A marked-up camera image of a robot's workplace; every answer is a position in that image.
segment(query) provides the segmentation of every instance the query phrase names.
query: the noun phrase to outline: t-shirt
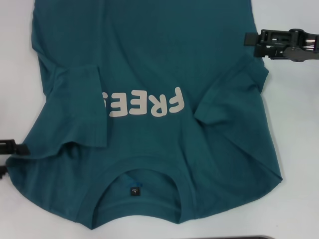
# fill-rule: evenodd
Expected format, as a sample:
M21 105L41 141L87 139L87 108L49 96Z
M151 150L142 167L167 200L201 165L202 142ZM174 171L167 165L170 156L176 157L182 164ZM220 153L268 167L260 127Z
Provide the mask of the t-shirt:
M36 0L46 103L7 161L14 186L94 229L145 215L182 223L282 180L251 49L250 0Z

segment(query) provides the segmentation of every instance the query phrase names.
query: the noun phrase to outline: white background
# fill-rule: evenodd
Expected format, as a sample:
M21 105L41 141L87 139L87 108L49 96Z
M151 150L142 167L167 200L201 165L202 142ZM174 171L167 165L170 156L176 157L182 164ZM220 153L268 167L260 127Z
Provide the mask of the white background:
M253 0L258 30L301 28L319 34L318 0ZM30 46L33 0L0 0L0 138L21 143L43 104ZM268 235L319 238L319 61L265 59L263 98L284 181L264 198L206 219L175 225L125 217L93 231L29 202L0 181L1 239L203 238Z

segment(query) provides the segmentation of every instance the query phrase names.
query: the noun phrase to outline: white table surface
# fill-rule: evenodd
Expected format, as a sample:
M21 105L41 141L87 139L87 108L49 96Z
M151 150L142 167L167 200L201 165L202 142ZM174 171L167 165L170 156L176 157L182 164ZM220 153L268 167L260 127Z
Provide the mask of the white table surface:
M319 34L318 0L252 0L258 30L301 28ZM44 96L30 46L33 0L0 0L0 138L21 143ZM93 231L25 199L0 180L1 239L155 239L268 235L319 238L319 61L265 59L263 92L283 182L264 198L209 218L175 225L132 216ZM0 158L0 165L6 157Z

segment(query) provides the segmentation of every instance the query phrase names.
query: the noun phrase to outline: teal t-shirt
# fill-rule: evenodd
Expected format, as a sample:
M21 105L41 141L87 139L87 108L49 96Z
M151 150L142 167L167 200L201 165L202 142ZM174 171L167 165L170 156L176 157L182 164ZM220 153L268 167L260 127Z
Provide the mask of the teal t-shirt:
M93 229L146 215L182 223L282 180L243 46L250 0L36 0L46 104L7 161L35 204Z

